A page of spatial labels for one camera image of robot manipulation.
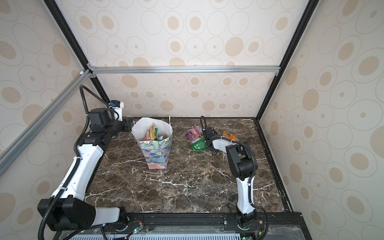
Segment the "floral paper bag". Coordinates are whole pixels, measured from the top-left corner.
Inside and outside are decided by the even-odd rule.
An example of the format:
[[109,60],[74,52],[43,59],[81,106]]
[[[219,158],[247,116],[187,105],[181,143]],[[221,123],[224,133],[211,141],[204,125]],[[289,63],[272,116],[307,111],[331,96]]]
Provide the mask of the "floral paper bag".
[[[158,129],[158,137],[164,136],[162,141],[145,141],[145,134],[152,123],[155,123]],[[171,120],[165,122],[152,118],[141,118],[134,124],[132,134],[144,155],[148,168],[150,170],[166,169],[173,140]]]

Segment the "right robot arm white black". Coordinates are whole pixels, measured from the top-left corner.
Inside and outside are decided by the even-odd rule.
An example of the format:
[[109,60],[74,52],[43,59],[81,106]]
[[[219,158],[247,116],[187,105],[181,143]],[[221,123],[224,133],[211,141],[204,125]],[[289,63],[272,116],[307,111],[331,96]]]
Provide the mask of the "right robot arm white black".
[[252,214],[256,210],[253,186],[258,165],[249,144],[219,136],[210,127],[203,128],[203,136],[208,148],[227,154],[230,171],[237,180],[238,212],[241,216]]

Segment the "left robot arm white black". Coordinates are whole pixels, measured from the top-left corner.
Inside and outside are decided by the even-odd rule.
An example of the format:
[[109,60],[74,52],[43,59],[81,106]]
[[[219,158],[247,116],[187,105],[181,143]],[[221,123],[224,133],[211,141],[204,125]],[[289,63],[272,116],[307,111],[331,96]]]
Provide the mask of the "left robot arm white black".
[[59,187],[49,199],[42,199],[38,211],[42,216],[39,235],[46,227],[51,231],[87,230],[98,225],[124,221],[122,208],[97,208],[85,201],[86,192],[114,136],[130,132],[133,119],[123,117],[123,106],[98,108],[88,112],[89,132],[75,144],[75,158]]

